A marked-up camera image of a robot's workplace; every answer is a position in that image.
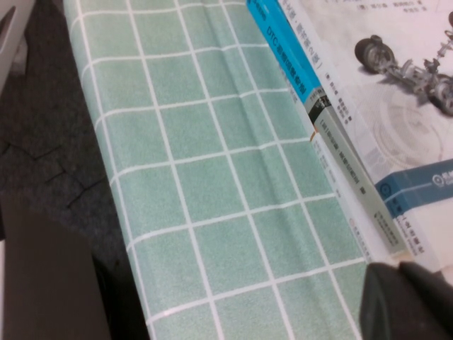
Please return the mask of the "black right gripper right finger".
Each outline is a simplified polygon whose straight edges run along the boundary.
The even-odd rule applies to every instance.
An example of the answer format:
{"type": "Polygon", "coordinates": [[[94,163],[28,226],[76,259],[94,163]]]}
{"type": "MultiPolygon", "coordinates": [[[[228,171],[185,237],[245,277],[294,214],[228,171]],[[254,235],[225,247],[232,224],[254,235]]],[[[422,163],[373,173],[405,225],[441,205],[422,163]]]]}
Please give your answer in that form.
{"type": "Polygon", "coordinates": [[[452,285],[414,262],[371,263],[359,324],[363,339],[451,339],[452,285]]]}

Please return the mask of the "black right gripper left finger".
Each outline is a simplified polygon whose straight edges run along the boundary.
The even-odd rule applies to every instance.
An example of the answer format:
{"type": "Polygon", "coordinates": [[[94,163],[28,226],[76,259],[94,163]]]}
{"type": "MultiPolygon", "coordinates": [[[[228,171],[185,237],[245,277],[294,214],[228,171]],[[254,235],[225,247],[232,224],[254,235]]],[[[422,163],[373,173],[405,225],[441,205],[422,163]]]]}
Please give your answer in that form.
{"type": "Polygon", "coordinates": [[[137,298],[88,243],[45,217],[1,211],[2,339],[148,339],[137,298]]]}

